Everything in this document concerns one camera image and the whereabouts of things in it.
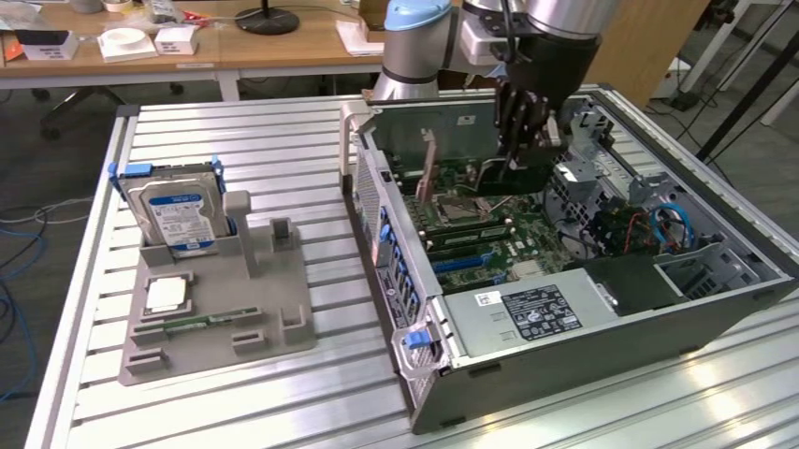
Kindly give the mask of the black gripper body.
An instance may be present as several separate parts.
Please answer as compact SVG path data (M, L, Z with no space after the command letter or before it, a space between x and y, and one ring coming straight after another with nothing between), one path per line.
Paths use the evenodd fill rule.
M601 44L601 36L569 39L546 33L508 36L505 80L501 82L501 116L528 101L545 103L558 113L577 90Z

